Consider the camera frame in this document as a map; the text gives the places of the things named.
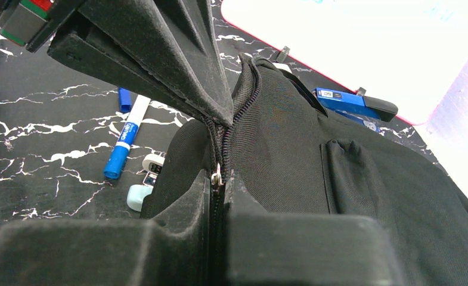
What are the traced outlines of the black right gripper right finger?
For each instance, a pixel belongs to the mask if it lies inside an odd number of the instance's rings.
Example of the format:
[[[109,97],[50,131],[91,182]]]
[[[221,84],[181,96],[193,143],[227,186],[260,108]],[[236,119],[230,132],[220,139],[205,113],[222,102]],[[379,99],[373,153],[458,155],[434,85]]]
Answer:
[[[388,235],[373,219],[271,213],[233,173],[225,185],[228,285],[405,285]]]

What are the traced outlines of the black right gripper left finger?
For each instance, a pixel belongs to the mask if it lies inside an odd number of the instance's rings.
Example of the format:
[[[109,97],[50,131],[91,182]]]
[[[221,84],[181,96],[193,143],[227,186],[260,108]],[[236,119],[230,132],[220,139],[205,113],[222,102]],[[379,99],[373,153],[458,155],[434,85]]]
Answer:
[[[0,229],[0,285],[206,285],[209,180],[150,220],[28,220]]]

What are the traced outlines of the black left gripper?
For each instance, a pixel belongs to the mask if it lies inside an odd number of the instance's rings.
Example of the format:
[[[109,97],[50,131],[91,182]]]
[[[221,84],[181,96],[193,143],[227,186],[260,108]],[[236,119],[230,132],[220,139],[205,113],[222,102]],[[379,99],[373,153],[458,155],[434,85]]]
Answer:
[[[83,0],[0,0],[1,35],[29,52],[36,52],[57,31],[47,54],[59,63],[164,103],[193,118],[202,117],[97,26],[61,27],[83,3]]]

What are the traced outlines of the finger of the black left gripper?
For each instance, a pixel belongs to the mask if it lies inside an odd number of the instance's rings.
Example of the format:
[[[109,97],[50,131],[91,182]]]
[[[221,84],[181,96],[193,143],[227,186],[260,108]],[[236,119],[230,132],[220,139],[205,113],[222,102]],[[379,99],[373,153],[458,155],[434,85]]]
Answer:
[[[86,1],[79,12],[169,88],[190,115],[232,125],[210,1]]]

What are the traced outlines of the black student backpack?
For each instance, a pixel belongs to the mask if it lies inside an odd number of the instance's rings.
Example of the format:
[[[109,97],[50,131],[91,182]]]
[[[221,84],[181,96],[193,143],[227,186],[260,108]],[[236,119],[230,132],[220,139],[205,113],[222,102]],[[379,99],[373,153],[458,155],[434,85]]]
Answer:
[[[468,199],[420,154],[326,110],[292,74],[244,56],[230,127],[175,134],[142,216],[209,180],[206,285],[224,280],[225,185],[238,174],[271,213],[364,216],[389,237],[405,285],[468,285]]]

